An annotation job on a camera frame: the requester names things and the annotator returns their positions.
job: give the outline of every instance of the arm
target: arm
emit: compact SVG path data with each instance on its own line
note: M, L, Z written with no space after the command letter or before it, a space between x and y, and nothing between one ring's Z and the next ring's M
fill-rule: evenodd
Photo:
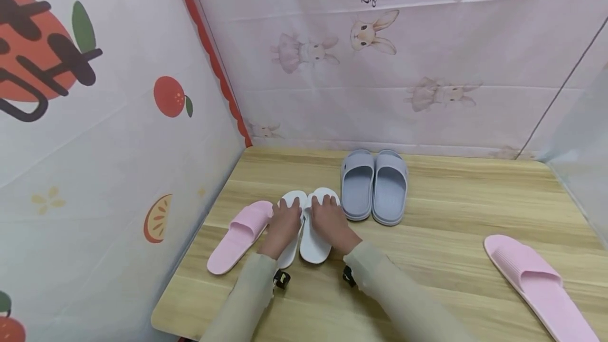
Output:
M388 314L403 337L416 342L476 342L440 303L426 293L387 255L373 247L348 226L346 215L335 198L326 195L323 204L312 198L312 227L351 267L353 278L369 297Z
M251 341L253 331L272 298L272 279L276 271L275 259L252 254L201 342Z
M477 342L453 315L371 243L360 242L344 261L360 290L380 303L408 341Z
M300 231L300 199L288 207L285 199L272 207L268 233L257 254L245 263L232 292L201 342L249 342L272 299L277 259Z

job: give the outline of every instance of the gray slipper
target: gray slipper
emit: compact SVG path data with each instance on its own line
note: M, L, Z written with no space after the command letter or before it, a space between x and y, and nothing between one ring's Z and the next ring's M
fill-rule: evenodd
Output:
M395 226L401 222L407 197L407 165L392 150L376 156L376 177L372 214L376 222Z
M353 150L341 165L341 206L346 218L363 221L372 211L374 157L368 150Z

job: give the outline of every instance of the wrist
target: wrist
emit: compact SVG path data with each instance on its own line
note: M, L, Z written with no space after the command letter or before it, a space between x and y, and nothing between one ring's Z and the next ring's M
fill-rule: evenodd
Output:
M262 242L262 245L258 249L258 254L266 255L267 257L269 257L273 260L278 260L281 253L283 253L283 250L284 249L281 249L280 247L276 246L276 243L273 243L272 241L265 239L264 242Z
M355 233L350 227L346 227L339 238L337 238L336 245L334 248L339 251L340 254L348 255L351 253L363 239L359 238L359 235Z

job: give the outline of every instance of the green leaf illustration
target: green leaf illustration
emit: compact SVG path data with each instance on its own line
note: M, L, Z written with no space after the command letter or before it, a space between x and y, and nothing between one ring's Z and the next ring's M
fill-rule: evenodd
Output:
M9 310L11 310L11 298L0 291L0 313L7 313Z
M192 117L192 101L188 95L186 96L186 111L188 112L188 116Z
M76 38L76 43L81 53L86 53L96 48L95 31L93 31L91 19L89 19L87 10L84 9L84 6L79 1L76 1L73 6L72 28L74 38Z

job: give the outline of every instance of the yellow flower illustration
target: yellow flower illustration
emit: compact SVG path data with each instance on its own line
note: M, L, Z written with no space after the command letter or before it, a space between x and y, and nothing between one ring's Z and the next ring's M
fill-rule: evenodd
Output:
M39 214L44 215L49 210L49 206L51 207L63 207L65 205L65 201L57 197L59 195L59 188L56 186L51 186L48 193L48 199L44 198L40 194L32 195L32 202L40 205Z

